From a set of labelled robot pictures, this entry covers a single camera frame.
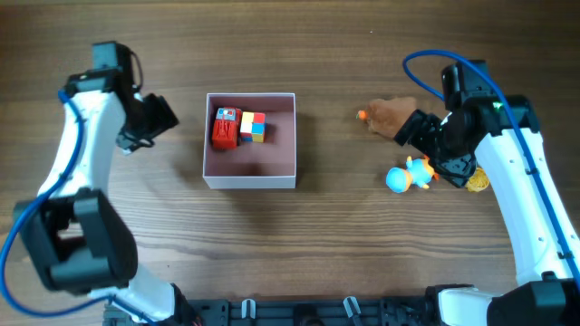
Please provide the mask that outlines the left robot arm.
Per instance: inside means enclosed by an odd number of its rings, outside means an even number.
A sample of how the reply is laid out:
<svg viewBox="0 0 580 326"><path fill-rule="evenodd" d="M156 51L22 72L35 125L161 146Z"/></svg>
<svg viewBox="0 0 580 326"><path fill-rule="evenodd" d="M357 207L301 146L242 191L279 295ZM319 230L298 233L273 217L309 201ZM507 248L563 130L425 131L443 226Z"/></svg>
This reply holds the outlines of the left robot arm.
<svg viewBox="0 0 580 326"><path fill-rule="evenodd" d="M1 257L20 237L47 290L107 301L136 323L187 325L194 311L176 285L140 265L107 196L113 151L151 148L179 120L163 97L140 96L142 69L129 47L96 43L92 64L58 92L65 123L53 167L37 197L15 205Z"/></svg>

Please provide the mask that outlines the blue orange toy figure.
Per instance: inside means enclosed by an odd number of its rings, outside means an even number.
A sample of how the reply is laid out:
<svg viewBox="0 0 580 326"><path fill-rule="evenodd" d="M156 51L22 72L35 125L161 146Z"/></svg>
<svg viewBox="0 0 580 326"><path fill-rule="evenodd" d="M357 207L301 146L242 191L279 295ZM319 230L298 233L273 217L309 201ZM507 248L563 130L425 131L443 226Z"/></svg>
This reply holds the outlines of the blue orange toy figure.
<svg viewBox="0 0 580 326"><path fill-rule="evenodd" d="M439 180L440 175L430 165L427 156L412 159L408 156L404 168L394 167L385 177L386 186L394 193L404 193L411 185L422 189L429 189L432 180Z"/></svg>

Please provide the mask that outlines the brown plush toy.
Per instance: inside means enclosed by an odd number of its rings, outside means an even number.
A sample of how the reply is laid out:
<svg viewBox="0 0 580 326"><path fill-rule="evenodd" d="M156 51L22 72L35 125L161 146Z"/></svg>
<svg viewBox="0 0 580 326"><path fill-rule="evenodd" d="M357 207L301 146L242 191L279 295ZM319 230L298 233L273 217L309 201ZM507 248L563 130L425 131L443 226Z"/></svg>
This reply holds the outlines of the brown plush toy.
<svg viewBox="0 0 580 326"><path fill-rule="evenodd" d="M393 139L417 109L418 103L413 97L375 99L357 112L356 119L364 121L371 133Z"/></svg>

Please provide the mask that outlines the yellow round token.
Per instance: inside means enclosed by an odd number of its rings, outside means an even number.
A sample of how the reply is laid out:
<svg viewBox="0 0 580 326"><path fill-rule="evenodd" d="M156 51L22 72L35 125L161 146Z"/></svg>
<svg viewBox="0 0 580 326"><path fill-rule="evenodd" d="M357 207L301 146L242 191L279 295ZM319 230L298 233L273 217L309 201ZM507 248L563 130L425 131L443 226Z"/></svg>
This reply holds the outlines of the yellow round token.
<svg viewBox="0 0 580 326"><path fill-rule="evenodd" d="M466 183L466 189L469 192L478 193L488 188L490 182L485 171L481 167L477 167L473 175Z"/></svg>

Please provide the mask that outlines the red toy fire truck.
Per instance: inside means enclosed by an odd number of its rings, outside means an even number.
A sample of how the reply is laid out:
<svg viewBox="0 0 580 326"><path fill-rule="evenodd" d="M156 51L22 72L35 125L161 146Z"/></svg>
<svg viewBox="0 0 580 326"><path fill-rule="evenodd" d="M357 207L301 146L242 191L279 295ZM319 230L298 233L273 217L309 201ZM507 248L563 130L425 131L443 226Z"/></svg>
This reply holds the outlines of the red toy fire truck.
<svg viewBox="0 0 580 326"><path fill-rule="evenodd" d="M238 146L241 118L242 110L239 108L222 107L217 109L211 134L214 149L228 150Z"/></svg>

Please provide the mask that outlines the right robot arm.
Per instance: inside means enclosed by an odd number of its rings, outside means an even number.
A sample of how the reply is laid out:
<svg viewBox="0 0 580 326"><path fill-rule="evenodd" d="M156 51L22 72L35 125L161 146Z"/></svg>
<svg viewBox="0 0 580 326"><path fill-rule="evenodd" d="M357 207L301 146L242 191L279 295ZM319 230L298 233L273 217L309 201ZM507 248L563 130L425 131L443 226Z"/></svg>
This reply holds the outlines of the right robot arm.
<svg viewBox="0 0 580 326"><path fill-rule="evenodd" d="M448 116L416 110L394 139L419 150L456 187L484 170L512 245L517 287L500 295L472 285L430 287L435 323L578 324L579 237L551 178L531 103L504 95L483 61L458 59L441 79Z"/></svg>

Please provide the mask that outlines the colourful two-by-two puzzle cube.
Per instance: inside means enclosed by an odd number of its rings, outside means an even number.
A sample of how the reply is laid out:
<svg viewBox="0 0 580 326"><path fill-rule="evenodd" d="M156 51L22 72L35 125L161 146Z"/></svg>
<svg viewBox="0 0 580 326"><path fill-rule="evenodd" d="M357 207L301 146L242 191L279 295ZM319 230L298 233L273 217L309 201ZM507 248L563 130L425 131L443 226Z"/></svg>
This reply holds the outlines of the colourful two-by-two puzzle cube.
<svg viewBox="0 0 580 326"><path fill-rule="evenodd" d="M244 111L239 132L243 141L263 143L266 134L265 113Z"/></svg>

